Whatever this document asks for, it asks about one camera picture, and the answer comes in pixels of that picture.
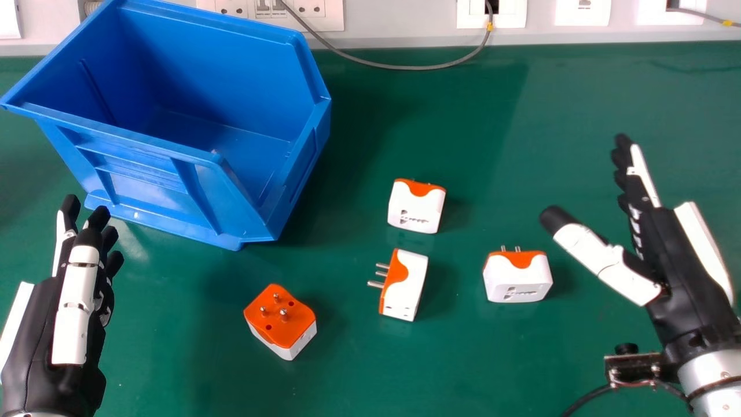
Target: robotic arm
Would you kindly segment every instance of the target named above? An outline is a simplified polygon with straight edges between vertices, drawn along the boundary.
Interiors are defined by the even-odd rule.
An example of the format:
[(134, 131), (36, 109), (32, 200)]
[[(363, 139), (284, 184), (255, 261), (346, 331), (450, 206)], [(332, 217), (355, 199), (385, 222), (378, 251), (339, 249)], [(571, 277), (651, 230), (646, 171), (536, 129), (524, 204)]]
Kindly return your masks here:
[(113, 313), (112, 279), (121, 252), (110, 214), (98, 207), (78, 233), (77, 197), (56, 218), (51, 278), (21, 283), (0, 338), (2, 417), (89, 417), (100, 408), (98, 363)]
[(636, 255), (611, 245), (557, 206), (541, 224), (571, 256), (618, 293), (644, 306), (661, 354), (605, 358), (613, 388), (679, 383), (696, 416), (741, 415), (741, 324), (715, 240), (700, 210), (661, 205), (640, 147), (616, 138), (612, 160)]

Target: white wall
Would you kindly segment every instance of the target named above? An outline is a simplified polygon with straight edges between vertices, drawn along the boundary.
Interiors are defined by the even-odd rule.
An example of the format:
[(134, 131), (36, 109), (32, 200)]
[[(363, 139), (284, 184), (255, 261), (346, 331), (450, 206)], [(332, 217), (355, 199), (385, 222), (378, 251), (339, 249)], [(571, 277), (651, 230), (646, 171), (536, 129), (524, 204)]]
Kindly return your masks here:
[[(0, 41), (0, 56), (28, 55), (48, 52), (58, 42), (60, 33), (70, 30), (74, 23), (64, 13), (54, 12), (49, 4), (74, 3), (76, 0), (19, 0), (33, 6), (35, 27), (56, 23), (58, 29), (35, 39), (25, 39), (10, 47)], [(194, 6), (196, 0), (172, 0)], [(597, 43), (597, 42), (661, 42), (691, 40), (741, 39), (741, 29), (723, 27), (713, 22), (703, 26), (651, 26), (634, 25), (634, 0), (613, 0), (608, 27), (555, 27), (555, 0), (530, 0), (528, 25), (525, 29), (498, 29), (492, 35), (492, 45), (545, 44), (545, 43)], [(708, 0), (708, 12), (724, 19), (741, 20), (741, 1)], [(345, 0), (345, 32), (328, 33), (339, 47), (428, 47), (449, 45), (475, 45), (481, 39), (481, 30), (456, 29), (455, 0)]]

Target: orange and white adapter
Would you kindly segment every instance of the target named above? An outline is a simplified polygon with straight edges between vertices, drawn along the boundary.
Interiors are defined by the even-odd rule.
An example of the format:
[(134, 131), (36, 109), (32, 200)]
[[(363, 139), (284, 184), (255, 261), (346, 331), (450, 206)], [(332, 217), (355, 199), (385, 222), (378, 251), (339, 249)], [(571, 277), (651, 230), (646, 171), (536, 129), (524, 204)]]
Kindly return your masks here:
[(420, 233), (437, 233), (445, 188), (397, 178), (388, 201), (388, 224)]
[(494, 303), (531, 303), (542, 300), (553, 286), (545, 252), (514, 252), (502, 246), (491, 252), (484, 265), (486, 298)]
[(376, 275), (385, 282), (368, 281), (368, 286), (381, 289), (378, 313), (399, 320), (414, 321), (422, 287), (425, 285), (428, 258), (424, 255), (394, 249), (391, 262), (377, 263)]
[(316, 335), (314, 312), (275, 283), (244, 314), (252, 334), (286, 361), (292, 361)]

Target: green table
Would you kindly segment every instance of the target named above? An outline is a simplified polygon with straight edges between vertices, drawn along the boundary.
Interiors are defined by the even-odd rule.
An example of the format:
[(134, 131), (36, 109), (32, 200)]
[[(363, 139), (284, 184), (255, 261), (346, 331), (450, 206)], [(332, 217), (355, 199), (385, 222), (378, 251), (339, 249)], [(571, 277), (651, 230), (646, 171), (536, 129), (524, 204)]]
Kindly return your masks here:
[[(316, 53), (332, 135), (279, 242), (228, 252), (117, 220), (126, 264), (101, 368), (100, 416), (555, 416), (604, 383), (602, 356), (659, 349), (646, 314), (558, 248), (538, 224), (553, 203), (629, 243), (609, 151), (640, 141), (665, 204), (695, 199), (741, 260), (741, 43), (488, 48), (450, 70), (399, 73)], [(461, 49), (361, 52), (439, 62)], [(0, 91), (36, 59), (0, 60)], [(385, 222), (391, 184), (443, 185), (441, 232)], [(0, 112), (0, 312), (20, 280), (50, 272), (55, 211), (83, 191), (41, 131)], [(540, 303), (486, 301), (500, 245), (548, 252)], [(410, 324), (378, 316), (365, 281), (393, 248), (428, 255)], [(316, 312), (294, 362), (249, 332), (242, 309), (280, 283)], [(581, 416), (684, 416), (664, 392), (623, 390)]]

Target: blue plastic bin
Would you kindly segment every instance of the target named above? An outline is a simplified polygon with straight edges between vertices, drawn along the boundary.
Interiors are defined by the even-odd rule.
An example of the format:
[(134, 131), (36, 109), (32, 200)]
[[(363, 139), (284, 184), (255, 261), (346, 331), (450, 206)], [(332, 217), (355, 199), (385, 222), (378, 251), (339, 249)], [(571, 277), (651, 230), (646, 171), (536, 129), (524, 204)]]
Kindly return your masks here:
[(104, 4), (0, 99), (89, 209), (232, 250), (278, 238), (330, 103), (301, 33), (154, 0)]

